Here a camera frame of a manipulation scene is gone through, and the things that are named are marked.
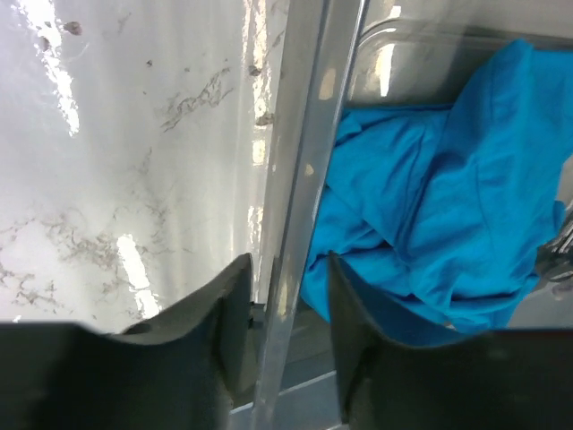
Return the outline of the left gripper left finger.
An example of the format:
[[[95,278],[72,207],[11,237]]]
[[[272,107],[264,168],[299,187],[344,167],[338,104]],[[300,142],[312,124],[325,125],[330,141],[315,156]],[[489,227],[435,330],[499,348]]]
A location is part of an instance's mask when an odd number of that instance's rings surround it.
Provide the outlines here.
[[[1,327],[4,429],[223,429],[254,384],[252,258],[118,334]]]

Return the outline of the clear plastic bin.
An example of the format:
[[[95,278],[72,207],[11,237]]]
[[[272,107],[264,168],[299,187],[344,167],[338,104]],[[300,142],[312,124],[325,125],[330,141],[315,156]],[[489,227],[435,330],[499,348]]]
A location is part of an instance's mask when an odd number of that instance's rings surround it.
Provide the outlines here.
[[[294,1],[286,23],[252,291],[254,390],[232,429],[338,429],[328,325],[300,298],[345,104],[453,100],[512,39],[572,45],[569,1]]]

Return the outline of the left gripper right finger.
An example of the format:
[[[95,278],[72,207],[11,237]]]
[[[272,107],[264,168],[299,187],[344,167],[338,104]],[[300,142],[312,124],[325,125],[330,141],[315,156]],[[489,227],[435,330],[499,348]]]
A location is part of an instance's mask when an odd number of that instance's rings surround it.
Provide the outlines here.
[[[572,333],[466,335],[429,322],[329,256],[341,421],[352,429],[569,429]]]

